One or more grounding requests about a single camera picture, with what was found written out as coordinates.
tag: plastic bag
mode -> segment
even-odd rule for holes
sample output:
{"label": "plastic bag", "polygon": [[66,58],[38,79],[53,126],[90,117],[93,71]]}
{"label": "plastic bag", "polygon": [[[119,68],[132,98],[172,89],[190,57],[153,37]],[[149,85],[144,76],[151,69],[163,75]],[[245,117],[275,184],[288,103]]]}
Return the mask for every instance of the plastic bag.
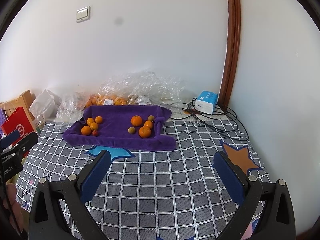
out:
{"label": "plastic bag", "polygon": [[31,104],[29,111],[34,117],[42,116],[45,121],[53,121],[57,114],[59,97],[45,89]]}
{"label": "plastic bag", "polygon": [[159,105],[171,108],[180,103],[184,84],[179,78],[157,77],[154,72],[126,73],[110,77],[91,99],[103,105],[113,100],[114,105]]}
{"label": "plastic bag", "polygon": [[75,122],[80,120],[89,98],[90,93],[87,92],[75,92],[62,96],[61,105],[54,122]]}

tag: red paper bag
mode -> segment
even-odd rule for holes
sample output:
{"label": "red paper bag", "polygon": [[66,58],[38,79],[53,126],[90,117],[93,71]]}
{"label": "red paper bag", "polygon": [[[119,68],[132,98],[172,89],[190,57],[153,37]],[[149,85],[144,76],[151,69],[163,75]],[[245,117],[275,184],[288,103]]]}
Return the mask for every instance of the red paper bag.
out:
{"label": "red paper bag", "polygon": [[16,111],[8,117],[8,120],[1,125],[1,129],[6,135],[14,130],[19,131],[20,137],[18,140],[13,142],[12,145],[15,145],[29,133],[33,132],[32,125],[22,107],[18,107]]}

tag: wooden door frame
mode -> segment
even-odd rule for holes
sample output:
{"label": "wooden door frame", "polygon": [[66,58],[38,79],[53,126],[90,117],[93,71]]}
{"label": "wooden door frame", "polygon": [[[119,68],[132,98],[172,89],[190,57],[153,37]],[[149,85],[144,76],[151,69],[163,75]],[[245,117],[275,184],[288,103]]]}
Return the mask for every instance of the wooden door frame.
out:
{"label": "wooden door frame", "polygon": [[240,0],[228,0],[228,14],[227,52],[218,98],[218,104],[221,107],[226,107],[229,104],[236,76],[241,33]]}

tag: tissue box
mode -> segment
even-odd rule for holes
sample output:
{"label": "tissue box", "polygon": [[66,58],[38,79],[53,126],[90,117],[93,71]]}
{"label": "tissue box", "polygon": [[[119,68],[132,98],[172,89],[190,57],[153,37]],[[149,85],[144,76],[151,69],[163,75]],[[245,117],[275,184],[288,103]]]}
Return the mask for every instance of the tissue box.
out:
{"label": "tissue box", "polygon": [[214,108],[218,101],[218,95],[209,91],[203,91],[196,99],[196,110],[213,114]]}

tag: light switch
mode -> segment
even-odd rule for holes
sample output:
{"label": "light switch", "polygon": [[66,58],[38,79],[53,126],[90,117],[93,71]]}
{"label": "light switch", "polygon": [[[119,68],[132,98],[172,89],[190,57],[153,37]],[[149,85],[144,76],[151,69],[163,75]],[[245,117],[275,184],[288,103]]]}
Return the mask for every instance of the light switch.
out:
{"label": "light switch", "polygon": [[76,22],[82,22],[90,19],[90,6],[77,10]]}
{"label": "light switch", "polygon": [[82,12],[77,12],[77,20],[80,20],[82,18]]}
{"label": "light switch", "polygon": [[87,17],[88,16],[88,9],[84,9],[82,11],[82,18]]}

